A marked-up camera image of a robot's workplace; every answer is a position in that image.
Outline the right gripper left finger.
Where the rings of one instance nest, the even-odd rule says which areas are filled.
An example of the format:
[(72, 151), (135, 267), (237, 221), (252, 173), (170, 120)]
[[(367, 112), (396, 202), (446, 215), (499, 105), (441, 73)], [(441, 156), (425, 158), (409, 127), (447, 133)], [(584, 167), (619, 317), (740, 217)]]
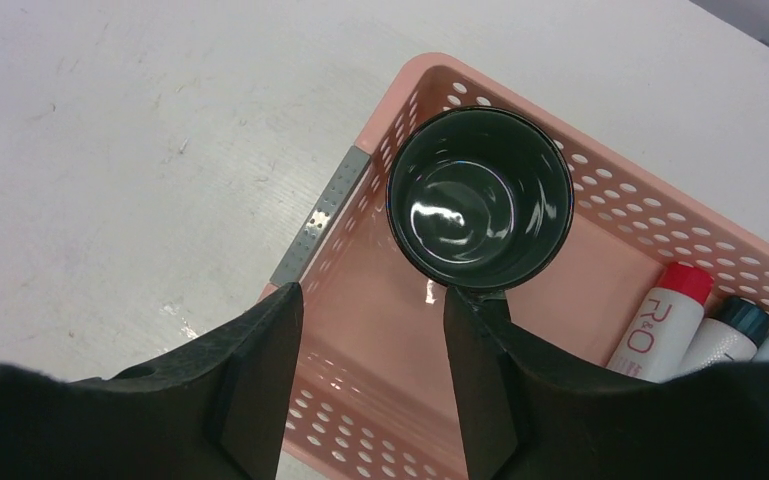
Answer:
[(288, 283), (109, 379), (0, 364), (0, 479), (273, 479), (303, 328)]

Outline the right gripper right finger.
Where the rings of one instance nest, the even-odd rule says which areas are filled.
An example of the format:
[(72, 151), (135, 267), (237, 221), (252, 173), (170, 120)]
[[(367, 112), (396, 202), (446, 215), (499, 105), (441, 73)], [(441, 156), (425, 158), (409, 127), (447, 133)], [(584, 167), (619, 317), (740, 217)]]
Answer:
[(443, 325), (471, 479), (769, 479), (769, 363), (650, 383), (457, 289)]

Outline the pink perforated plastic basket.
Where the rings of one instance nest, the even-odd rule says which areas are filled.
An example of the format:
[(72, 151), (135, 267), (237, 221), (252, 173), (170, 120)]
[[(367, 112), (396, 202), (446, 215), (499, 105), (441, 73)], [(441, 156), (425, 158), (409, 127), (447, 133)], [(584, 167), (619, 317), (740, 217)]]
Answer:
[(447, 292), (408, 264), (385, 223), (398, 148), (457, 105), (523, 114), (572, 166), (571, 237), (546, 273), (509, 295), (515, 325), (607, 369), (670, 261), (712, 273), (709, 305), (743, 294), (769, 309), (769, 244), (456, 59), (417, 56), (355, 141), (371, 156), (366, 175), (298, 282), (304, 322), (284, 447), (329, 478), (471, 479), (444, 335)]

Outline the dark green mug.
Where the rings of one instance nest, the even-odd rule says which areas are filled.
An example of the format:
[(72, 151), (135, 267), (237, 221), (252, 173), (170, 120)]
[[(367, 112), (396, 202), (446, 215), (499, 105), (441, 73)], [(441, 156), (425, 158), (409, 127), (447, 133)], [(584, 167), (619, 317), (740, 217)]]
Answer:
[(574, 187), (550, 136), (497, 107), (443, 111), (393, 157), (386, 213), (396, 245), (428, 279), (488, 294), (518, 287), (557, 257)]

